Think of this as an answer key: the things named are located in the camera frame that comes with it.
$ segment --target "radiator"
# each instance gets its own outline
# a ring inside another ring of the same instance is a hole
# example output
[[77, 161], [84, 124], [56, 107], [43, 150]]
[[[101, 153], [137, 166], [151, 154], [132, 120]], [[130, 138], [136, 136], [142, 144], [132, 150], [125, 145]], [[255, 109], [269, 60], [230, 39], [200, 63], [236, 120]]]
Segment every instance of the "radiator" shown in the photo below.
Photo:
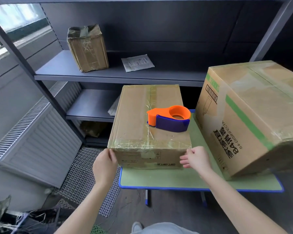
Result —
[[[66, 111], [81, 90], [78, 82], [58, 81], [50, 92]], [[60, 188], [81, 144], [49, 101], [42, 97], [1, 139], [0, 168]]]

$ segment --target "small cardboard box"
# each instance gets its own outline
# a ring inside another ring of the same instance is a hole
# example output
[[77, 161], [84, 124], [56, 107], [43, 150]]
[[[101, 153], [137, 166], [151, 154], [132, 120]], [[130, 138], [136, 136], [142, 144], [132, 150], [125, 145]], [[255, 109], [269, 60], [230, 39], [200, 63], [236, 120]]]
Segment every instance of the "small cardboard box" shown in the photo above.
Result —
[[98, 24], [69, 28], [67, 43], [81, 72], [109, 67], [104, 39]]
[[108, 148], [121, 166], [181, 168], [180, 156], [191, 148], [187, 131], [176, 133], [147, 124], [147, 111], [183, 105], [178, 85], [125, 85], [121, 91]]
[[293, 72], [273, 61], [210, 67], [195, 120], [226, 179], [293, 167]]

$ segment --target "green tape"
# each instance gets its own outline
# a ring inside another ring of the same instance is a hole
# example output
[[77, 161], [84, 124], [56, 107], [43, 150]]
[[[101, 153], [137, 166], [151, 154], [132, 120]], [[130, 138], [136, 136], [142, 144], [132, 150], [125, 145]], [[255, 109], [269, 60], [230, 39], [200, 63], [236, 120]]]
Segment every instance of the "green tape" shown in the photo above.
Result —
[[216, 81], [213, 80], [213, 78], [211, 78], [211, 76], [209, 74], [206, 75], [206, 79], [208, 80], [208, 82], [211, 83], [211, 85], [213, 86], [213, 88], [219, 92], [219, 85], [217, 84]]
[[232, 108], [232, 110], [238, 115], [241, 121], [268, 150], [271, 150], [274, 147], [273, 143], [271, 143], [265, 137], [265, 135], [254, 125], [254, 123], [248, 118], [248, 116], [246, 116], [246, 114], [235, 104], [235, 102], [228, 95], [226, 95], [226, 103]]

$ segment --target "forearm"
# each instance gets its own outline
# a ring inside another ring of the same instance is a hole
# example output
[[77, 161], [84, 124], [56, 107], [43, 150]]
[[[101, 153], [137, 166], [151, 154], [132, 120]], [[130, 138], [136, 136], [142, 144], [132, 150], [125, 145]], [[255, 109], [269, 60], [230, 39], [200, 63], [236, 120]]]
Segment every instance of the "forearm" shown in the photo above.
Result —
[[55, 233], [89, 234], [108, 191], [108, 186], [95, 184], [87, 197]]
[[286, 233], [213, 170], [200, 175], [240, 234]]

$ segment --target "shoe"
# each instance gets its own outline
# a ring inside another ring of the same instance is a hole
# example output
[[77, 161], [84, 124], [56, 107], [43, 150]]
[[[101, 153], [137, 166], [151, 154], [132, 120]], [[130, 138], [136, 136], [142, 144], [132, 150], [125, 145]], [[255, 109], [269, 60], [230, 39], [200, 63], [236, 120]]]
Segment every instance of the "shoe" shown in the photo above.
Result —
[[142, 231], [143, 227], [140, 222], [134, 222], [131, 228], [131, 233]]

